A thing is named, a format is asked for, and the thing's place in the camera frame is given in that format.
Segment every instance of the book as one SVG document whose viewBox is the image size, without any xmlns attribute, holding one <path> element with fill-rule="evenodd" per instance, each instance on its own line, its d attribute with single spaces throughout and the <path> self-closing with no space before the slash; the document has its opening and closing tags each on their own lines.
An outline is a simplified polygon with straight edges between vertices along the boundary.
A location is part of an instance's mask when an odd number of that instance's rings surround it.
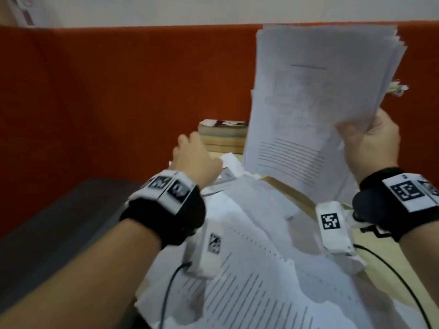
<svg viewBox="0 0 439 329">
<path fill-rule="evenodd" d="M 244 146 L 245 145 L 245 137 L 231 137 L 231 136 L 209 136 L 209 135 L 201 135 L 201 139 L 205 145 L 214 144 L 219 146 Z"/>
<path fill-rule="evenodd" d="M 243 154 L 244 146 L 219 146 L 215 144 L 205 144 L 207 151 L 212 152 L 232 152 L 233 154 Z"/>
<path fill-rule="evenodd" d="M 247 136 L 249 123 L 246 121 L 224 121 L 205 119 L 198 124 L 200 135 Z"/>
</svg>

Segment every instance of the wooden table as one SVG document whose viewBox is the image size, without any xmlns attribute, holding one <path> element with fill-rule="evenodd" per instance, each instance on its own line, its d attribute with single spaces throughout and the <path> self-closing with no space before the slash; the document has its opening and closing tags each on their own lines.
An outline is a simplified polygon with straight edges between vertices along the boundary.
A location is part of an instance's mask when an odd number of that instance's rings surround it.
<svg viewBox="0 0 439 329">
<path fill-rule="evenodd" d="M 219 157 L 223 153 L 210 153 L 212 157 Z M 239 160 L 242 155 L 235 155 Z M 312 219 L 316 220 L 314 211 L 315 204 L 304 196 L 302 193 L 293 188 L 277 181 L 276 179 L 265 177 L 264 180 L 269 182 L 272 186 L 284 193 L 290 198 L 299 208 L 307 213 Z M 414 294 L 418 297 L 423 306 L 433 328 L 439 329 L 439 309 L 433 299 L 426 291 L 425 287 L 420 282 L 418 276 L 406 260 L 399 244 L 394 242 L 392 238 L 378 239 L 371 232 L 361 233 L 358 229 L 353 232 L 355 243 L 360 244 L 374 251 L 386 260 L 398 273 L 405 279 L 407 284 L 412 288 Z M 399 281 L 398 277 L 381 263 L 373 255 L 359 250 L 358 254 L 367 262 L 367 267 L 363 272 L 358 274 L 359 277 L 372 282 L 379 290 L 388 294 L 404 304 L 417 308 L 413 298 Z"/>
</svg>

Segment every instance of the black cable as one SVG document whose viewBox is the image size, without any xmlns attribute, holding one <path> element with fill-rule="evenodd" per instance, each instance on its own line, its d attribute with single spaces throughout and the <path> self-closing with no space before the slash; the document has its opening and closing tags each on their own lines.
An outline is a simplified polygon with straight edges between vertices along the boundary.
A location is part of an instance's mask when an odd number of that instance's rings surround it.
<svg viewBox="0 0 439 329">
<path fill-rule="evenodd" d="M 169 291 L 171 290 L 172 282 L 174 281 L 175 276 L 177 276 L 178 272 L 183 268 L 188 268 L 192 265 L 192 262 L 182 263 L 173 273 L 171 280 L 169 281 L 168 288 L 166 289 L 165 298 L 162 304 L 162 315 L 160 317 L 160 325 L 159 329 L 163 329 L 163 323 L 165 322 L 165 313 L 166 313 L 166 304 L 168 303 Z"/>
<path fill-rule="evenodd" d="M 393 271 L 393 273 L 399 278 L 399 280 L 404 284 L 404 286 L 406 287 L 406 289 L 409 291 L 410 295 L 412 296 L 412 298 L 414 299 L 414 301 L 416 302 L 416 304 L 418 305 L 418 308 L 422 314 L 422 317 L 424 318 L 425 323 L 427 324 L 428 329 L 431 329 L 431 324 L 430 321 L 428 320 L 427 314 L 425 314 L 424 309 L 422 308 L 418 298 L 416 297 L 416 295 L 413 293 L 412 289 L 409 287 L 409 285 L 406 283 L 406 281 L 404 280 L 404 278 L 401 277 L 401 275 L 395 270 L 393 269 L 393 267 L 387 263 L 381 256 L 379 256 L 378 254 L 374 253 L 373 251 L 371 251 L 369 248 L 365 248 L 362 245 L 357 245 L 354 243 L 353 245 L 355 248 L 358 249 L 362 249 L 365 250 L 366 252 L 371 253 L 372 255 L 374 255 L 378 260 L 380 260 L 382 263 L 384 263 L 385 265 L 387 265 L 387 267 Z"/>
</svg>

